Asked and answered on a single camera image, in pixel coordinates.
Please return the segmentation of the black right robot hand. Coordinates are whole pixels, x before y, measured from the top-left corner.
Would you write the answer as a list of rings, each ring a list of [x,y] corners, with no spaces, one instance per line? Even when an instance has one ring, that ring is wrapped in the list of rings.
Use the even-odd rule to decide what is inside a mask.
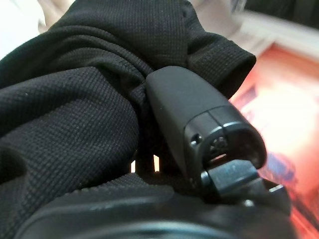
[[[259,176],[267,160],[258,131],[217,89],[187,69],[147,76],[159,127],[194,195],[129,174],[58,198],[18,239],[295,239],[281,184]]]

